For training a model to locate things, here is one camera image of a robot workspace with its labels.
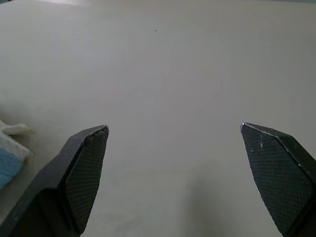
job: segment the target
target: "textured rubber pad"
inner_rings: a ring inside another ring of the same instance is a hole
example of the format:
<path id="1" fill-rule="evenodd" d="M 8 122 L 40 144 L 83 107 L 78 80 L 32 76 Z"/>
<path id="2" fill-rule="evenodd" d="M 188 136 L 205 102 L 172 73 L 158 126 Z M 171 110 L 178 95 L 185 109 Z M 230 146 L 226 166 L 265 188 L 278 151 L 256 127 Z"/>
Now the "textured rubber pad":
<path id="1" fill-rule="evenodd" d="M 275 137 L 248 126 L 241 132 L 261 198 L 284 235 L 315 196 L 315 186 Z"/>
<path id="2" fill-rule="evenodd" d="M 65 181 L 65 195 L 75 228 L 82 234 L 99 188 L 107 136 L 99 131 L 89 137 Z"/>

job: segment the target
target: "blue and white towel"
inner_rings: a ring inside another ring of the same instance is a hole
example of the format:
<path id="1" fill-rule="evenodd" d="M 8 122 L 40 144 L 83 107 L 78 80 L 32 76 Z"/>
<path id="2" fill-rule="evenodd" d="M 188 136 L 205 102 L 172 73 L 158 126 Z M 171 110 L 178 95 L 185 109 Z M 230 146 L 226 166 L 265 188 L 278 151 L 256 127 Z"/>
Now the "blue and white towel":
<path id="1" fill-rule="evenodd" d="M 0 120 L 0 189 L 3 189 L 21 170 L 30 151 L 9 135 L 28 132 L 23 124 L 6 125 Z"/>

